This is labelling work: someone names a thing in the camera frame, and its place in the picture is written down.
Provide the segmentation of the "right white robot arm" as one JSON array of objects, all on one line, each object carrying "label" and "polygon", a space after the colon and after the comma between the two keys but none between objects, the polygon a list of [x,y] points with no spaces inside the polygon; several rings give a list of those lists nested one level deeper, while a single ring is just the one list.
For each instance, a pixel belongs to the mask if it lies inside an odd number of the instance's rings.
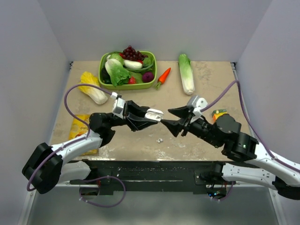
[{"label": "right white robot arm", "polygon": [[170,109],[179,120],[161,120],[173,136],[191,133],[215,148],[228,159],[247,164],[246,167],[225,162],[214,162],[209,172],[199,175],[200,179],[213,184],[242,181],[276,190],[285,198],[300,198],[300,166],[281,156],[268,152],[261,142],[241,131],[241,124],[229,114],[220,116],[213,124],[204,116],[192,117],[187,106]]}]

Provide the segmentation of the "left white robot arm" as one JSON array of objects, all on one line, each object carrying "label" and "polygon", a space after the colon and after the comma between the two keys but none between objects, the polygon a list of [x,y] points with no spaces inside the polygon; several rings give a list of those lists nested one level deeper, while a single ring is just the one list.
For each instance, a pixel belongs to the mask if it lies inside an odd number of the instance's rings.
[{"label": "left white robot arm", "polygon": [[28,180],[27,190],[45,194],[60,180],[62,168],[77,156],[107,145],[113,138],[113,127],[128,126],[131,131],[140,131],[158,124],[163,112],[146,106],[138,106],[132,100],[121,98],[114,101],[112,112],[93,113],[87,124],[88,131],[72,140],[48,145],[39,144],[22,169]]}]

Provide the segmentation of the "white earbud charging case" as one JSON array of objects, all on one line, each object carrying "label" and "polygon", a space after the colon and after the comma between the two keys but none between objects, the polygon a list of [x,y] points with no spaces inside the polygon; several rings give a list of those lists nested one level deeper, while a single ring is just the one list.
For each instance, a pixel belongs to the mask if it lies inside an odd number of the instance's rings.
[{"label": "white earbud charging case", "polygon": [[146,111],[145,118],[160,122],[164,116],[164,113],[160,110],[150,108]]}]

